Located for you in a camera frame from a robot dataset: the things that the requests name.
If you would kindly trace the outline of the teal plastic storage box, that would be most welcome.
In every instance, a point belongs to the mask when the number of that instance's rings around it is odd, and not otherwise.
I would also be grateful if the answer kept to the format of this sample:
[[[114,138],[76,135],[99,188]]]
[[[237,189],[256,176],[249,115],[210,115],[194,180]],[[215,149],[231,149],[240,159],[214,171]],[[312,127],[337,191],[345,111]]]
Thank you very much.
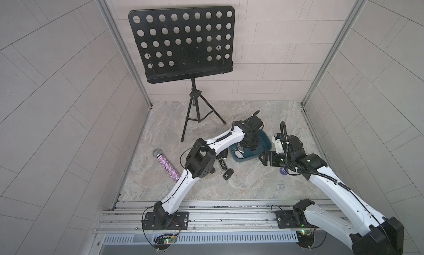
[[[240,154],[242,155],[241,158],[237,156],[237,153],[239,150],[237,149],[237,144],[233,144],[229,147],[229,152],[231,153],[233,159],[236,162],[245,162],[248,160],[254,160],[258,159],[259,155],[261,155],[264,151],[270,151],[272,148],[272,142],[267,136],[267,134],[263,131],[259,131],[259,145],[256,147],[255,150],[251,150],[250,148],[245,148],[244,153]]]

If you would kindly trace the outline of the white oval key fob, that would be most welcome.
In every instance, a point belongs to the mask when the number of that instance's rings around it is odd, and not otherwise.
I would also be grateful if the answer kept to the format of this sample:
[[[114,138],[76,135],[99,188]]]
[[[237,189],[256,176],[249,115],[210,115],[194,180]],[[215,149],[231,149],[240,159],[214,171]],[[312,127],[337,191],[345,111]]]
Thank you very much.
[[[243,159],[243,158],[244,158],[244,153],[243,153],[243,152],[241,152],[241,151],[239,151],[239,150],[235,150],[235,151],[234,151],[234,154],[235,154],[235,156],[236,156],[237,158],[239,158],[239,159]]]

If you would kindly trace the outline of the black VW key bottom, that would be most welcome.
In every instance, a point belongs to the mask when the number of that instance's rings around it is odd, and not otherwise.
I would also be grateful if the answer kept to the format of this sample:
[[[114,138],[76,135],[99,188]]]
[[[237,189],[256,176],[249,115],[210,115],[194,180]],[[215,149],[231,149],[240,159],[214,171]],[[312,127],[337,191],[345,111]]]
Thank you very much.
[[[226,172],[223,174],[223,178],[228,181],[231,176],[234,174],[234,170],[232,168],[229,168],[226,170]]]

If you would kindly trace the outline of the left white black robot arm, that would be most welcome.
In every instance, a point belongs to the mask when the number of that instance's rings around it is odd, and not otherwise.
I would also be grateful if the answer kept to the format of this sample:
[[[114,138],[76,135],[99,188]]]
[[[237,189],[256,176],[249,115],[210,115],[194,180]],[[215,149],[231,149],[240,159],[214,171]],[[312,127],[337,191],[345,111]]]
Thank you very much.
[[[177,184],[164,199],[153,206],[153,214],[161,227],[172,223],[174,214],[193,185],[213,169],[217,154],[234,144],[239,144],[245,151],[255,150],[259,146],[259,131],[263,128],[262,120],[257,117],[259,112],[257,110],[246,120],[234,121],[231,129],[212,139],[196,140]]]

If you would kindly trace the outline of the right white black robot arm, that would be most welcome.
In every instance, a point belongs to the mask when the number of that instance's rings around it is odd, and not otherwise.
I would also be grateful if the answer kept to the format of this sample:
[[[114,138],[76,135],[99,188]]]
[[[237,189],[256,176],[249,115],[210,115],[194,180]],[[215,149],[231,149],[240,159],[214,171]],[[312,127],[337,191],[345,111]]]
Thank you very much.
[[[317,154],[306,154],[303,143],[289,135],[285,122],[275,135],[276,151],[259,156],[264,166],[282,167],[289,175],[301,175],[321,189],[346,215],[341,219],[310,199],[293,206],[293,222],[316,226],[343,242],[356,255],[401,255],[404,226],[396,217],[386,217],[361,199]]]

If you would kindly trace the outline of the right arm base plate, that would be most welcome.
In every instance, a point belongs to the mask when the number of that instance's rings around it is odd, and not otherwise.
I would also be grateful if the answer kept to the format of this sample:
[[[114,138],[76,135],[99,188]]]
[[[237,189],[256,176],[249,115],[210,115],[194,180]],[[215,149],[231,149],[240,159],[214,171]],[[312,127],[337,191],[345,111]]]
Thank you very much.
[[[284,228],[314,228],[313,225],[310,225],[308,223],[301,223],[298,222],[295,217],[293,216],[293,211],[281,211],[276,210],[273,211],[273,213],[276,216],[276,221],[278,228],[284,229]]]

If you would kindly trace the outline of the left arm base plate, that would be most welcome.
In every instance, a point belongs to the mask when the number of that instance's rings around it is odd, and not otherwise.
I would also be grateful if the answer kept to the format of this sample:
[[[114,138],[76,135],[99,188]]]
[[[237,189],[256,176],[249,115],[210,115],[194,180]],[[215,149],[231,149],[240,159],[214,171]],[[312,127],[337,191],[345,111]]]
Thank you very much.
[[[186,230],[188,228],[189,212],[178,211],[164,217],[159,217],[154,212],[148,212],[141,222],[144,230]]]

